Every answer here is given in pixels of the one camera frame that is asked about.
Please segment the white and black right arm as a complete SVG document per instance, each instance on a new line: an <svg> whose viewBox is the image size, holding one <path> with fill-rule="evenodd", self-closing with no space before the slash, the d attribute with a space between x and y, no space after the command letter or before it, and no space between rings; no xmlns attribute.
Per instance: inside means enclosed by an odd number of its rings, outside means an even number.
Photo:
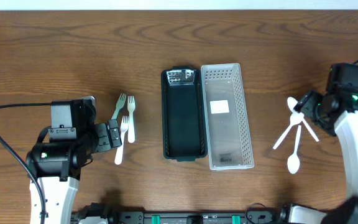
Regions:
<svg viewBox="0 0 358 224"><path fill-rule="evenodd" d="M339 139L346 175L346 201L323 212L291 204L283 209L287 223L358 223L358 93L330 91L307 93L300 101L289 98L293 111L311 118L315 125Z"/></svg>

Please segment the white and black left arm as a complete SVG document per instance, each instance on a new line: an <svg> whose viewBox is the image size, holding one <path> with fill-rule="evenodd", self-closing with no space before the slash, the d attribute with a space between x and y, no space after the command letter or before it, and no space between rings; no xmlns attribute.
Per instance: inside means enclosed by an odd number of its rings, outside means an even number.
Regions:
<svg viewBox="0 0 358 224"><path fill-rule="evenodd" d="M27 154L35 175L30 182L31 223L70 223L81 169L93 154L122 146L115 119L95 124L92 119L52 119Z"/></svg>

